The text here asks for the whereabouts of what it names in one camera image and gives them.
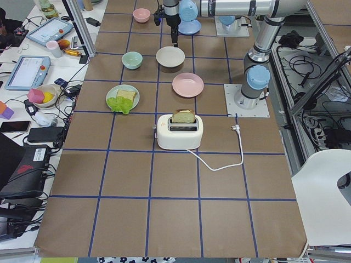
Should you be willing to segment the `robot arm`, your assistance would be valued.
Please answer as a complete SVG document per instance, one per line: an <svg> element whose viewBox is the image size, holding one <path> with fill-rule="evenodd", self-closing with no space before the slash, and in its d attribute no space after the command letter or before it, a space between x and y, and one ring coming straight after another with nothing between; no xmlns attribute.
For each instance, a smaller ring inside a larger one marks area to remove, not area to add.
<svg viewBox="0 0 351 263"><path fill-rule="evenodd" d="M239 29L242 26L252 27L251 24L243 24L242 17L236 18L235 16L219 16L218 19L222 24L222 27L227 31L232 27L234 29Z"/></svg>
<svg viewBox="0 0 351 263"><path fill-rule="evenodd" d="M263 15L253 47L244 59L245 83L234 95L238 107L251 110L270 81L264 66L270 58L271 47L285 17L299 11L306 1L163 1L158 13L171 27L172 44L178 46L178 26L197 17Z"/></svg>

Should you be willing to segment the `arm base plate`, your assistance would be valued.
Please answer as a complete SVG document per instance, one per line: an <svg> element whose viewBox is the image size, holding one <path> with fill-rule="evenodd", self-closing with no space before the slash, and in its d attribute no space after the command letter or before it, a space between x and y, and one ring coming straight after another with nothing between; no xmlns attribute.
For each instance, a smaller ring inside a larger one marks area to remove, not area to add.
<svg viewBox="0 0 351 263"><path fill-rule="evenodd" d="M242 17L242 23L246 24L246 19ZM235 37L235 38L248 38L250 36L248 27L242 26L239 29L234 29L233 27L230 30L225 30L220 23L218 16L215 17L215 25L217 36L219 37Z"/></svg>
<svg viewBox="0 0 351 263"><path fill-rule="evenodd" d="M269 118L267 100L264 92L256 99L242 95L241 84L224 84L225 101L228 117Z"/></svg>

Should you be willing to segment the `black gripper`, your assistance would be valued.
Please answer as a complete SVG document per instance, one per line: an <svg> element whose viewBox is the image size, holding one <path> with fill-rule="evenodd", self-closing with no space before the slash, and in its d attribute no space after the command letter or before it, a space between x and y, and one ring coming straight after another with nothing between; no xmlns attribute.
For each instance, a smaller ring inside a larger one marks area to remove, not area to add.
<svg viewBox="0 0 351 263"><path fill-rule="evenodd" d="M168 15L167 25L171 27L171 41L174 47L178 47L178 26L180 24L179 15Z"/></svg>

